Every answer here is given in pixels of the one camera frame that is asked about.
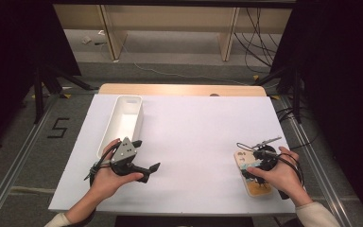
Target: white container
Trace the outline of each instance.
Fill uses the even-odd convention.
[[[119,96],[96,156],[101,158],[103,149],[116,138],[138,140],[143,116],[143,99],[140,96]]]

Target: small box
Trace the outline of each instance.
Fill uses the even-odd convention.
[[[103,149],[116,138],[138,140],[143,116],[143,99],[140,96],[119,96],[96,156],[101,158]]]

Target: white sleeve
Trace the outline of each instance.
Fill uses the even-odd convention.
[[[49,221],[45,227],[61,227],[70,225],[70,221],[67,219],[67,217],[63,213],[59,213],[56,216],[54,216],[51,221]]]
[[[296,207],[296,213],[305,227],[340,226],[332,213],[316,201]]]

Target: floor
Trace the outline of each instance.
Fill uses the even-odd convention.
[[[105,67],[116,65],[116,70],[119,70],[119,65],[122,64],[133,67],[136,74],[148,74],[149,71],[149,73],[158,77],[166,77],[169,72],[163,70],[167,68],[160,67],[153,70],[151,67],[155,67],[158,64],[171,65],[170,67],[173,70],[178,70],[179,68],[182,70],[180,72],[171,72],[172,77],[182,78],[186,83],[189,83],[189,79],[191,79],[191,83],[196,83],[194,79],[197,77],[204,77],[204,79],[210,77],[208,74],[197,75],[197,72],[199,72],[198,68],[205,68],[206,70],[211,68],[245,70],[244,77],[250,78],[249,80],[226,78],[228,84],[249,83],[249,81],[254,80],[255,76],[261,78],[269,69],[253,55],[246,55],[245,49],[237,38],[233,40],[230,59],[223,61],[220,57],[215,33],[130,32],[120,59],[116,61],[110,58],[105,34],[102,34],[102,32],[94,30],[65,30],[65,33],[80,69],[85,73],[83,79],[96,84],[112,81],[112,78],[110,74],[105,77],[98,75],[97,71],[94,70],[99,71]],[[242,34],[237,34],[237,36],[244,43],[247,42],[244,41]],[[245,36],[248,40],[251,38],[250,34],[245,34]],[[91,41],[85,44],[83,41],[87,37],[89,38],[87,40]],[[277,43],[280,39],[281,35],[263,35],[262,37],[266,47],[273,51],[277,50]],[[258,37],[255,37],[253,43],[260,45]],[[264,52],[260,48],[251,47],[251,50],[262,61],[271,64],[273,52],[269,52],[269,56],[268,52]],[[226,82],[224,77],[217,76],[216,73],[214,73],[213,77],[209,78],[209,81],[212,83]],[[267,94],[277,95],[275,91],[277,82],[275,80],[264,85]],[[57,183],[52,179],[58,179],[61,176],[61,170],[59,169],[59,171],[51,173],[49,169],[52,169],[52,166],[65,166],[66,157],[68,157],[66,155],[70,154],[72,143],[77,139],[79,127],[82,125],[84,117],[82,113],[86,113],[89,107],[88,104],[94,95],[94,92],[80,90],[73,84],[66,83],[66,81],[62,81],[62,85],[65,89],[68,89],[67,91],[72,96],[72,101],[69,104],[69,102],[59,99],[54,103],[49,103],[50,99],[48,98],[46,106],[52,110],[50,111],[51,115],[47,117],[46,126],[54,125],[55,120],[64,115],[75,119],[74,128],[72,129],[73,126],[69,126],[67,132],[67,136],[71,139],[59,141],[58,144],[54,144],[52,141],[37,141],[27,144],[27,141],[31,141],[27,137],[28,133],[35,130],[35,125],[30,122],[34,117],[34,113],[27,110],[27,108],[32,108],[32,105],[24,108],[14,116],[3,136],[5,146],[0,148],[0,182],[5,176],[8,176],[11,161],[16,158],[17,152],[14,152],[14,150],[23,150],[25,145],[33,147],[33,149],[31,153],[24,157],[25,162],[20,164],[19,167],[22,169],[20,174],[11,176],[15,186],[11,188],[8,198],[4,201],[3,206],[0,207],[0,226],[41,226],[42,223],[54,215],[51,213],[47,214],[46,207],[55,191]],[[32,94],[33,92],[30,90],[30,96],[26,97],[25,102],[33,102]],[[290,96],[277,96],[276,98],[280,99],[272,99],[275,111],[289,107]],[[302,99],[302,105],[308,106],[304,98]],[[302,157],[305,157],[302,159],[302,166],[305,166],[304,175],[306,176],[309,194],[313,200],[319,201],[330,208],[337,215],[337,218],[342,220],[340,223],[343,226],[363,226],[363,206],[341,169],[339,169],[338,164],[333,159],[333,154],[328,148],[327,143],[323,140],[321,131],[317,126],[316,120],[311,115],[311,111],[302,111],[301,125],[295,122],[294,119],[289,119],[288,117],[281,125],[285,132],[285,137],[288,139],[289,146],[291,148],[299,147],[297,151],[302,153]],[[50,133],[52,131],[42,131],[39,132],[38,137],[47,137]],[[308,141],[311,142],[309,146],[301,147],[301,144]],[[61,149],[61,146],[69,148],[66,151],[67,154],[57,152],[57,150]],[[32,191],[34,194],[27,194],[27,190]],[[16,214],[19,213],[19,209],[23,208],[17,207],[27,207],[27,211],[19,217]],[[41,217],[42,221],[37,221],[36,217]],[[290,218],[277,217],[275,220],[273,217],[254,217],[253,221],[254,226],[278,226],[279,222],[286,222]],[[111,226],[113,222],[113,217],[102,214],[98,215],[89,226]]]

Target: white table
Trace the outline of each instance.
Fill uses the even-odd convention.
[[[95,95],[78,140],[63,171],[50,210],[65,211],[88,190],[83,181],[97,161],[96,152],[117,95]],[[97,211],[116,215],[257,216],[294,213],[291,200],[273,194],[250,197],[233,153],[282,136],[271,146],[287,147],[268,97],[142,96],[143,145],[134,163],[158,172],[148,183],[129,183],[102,202]]]

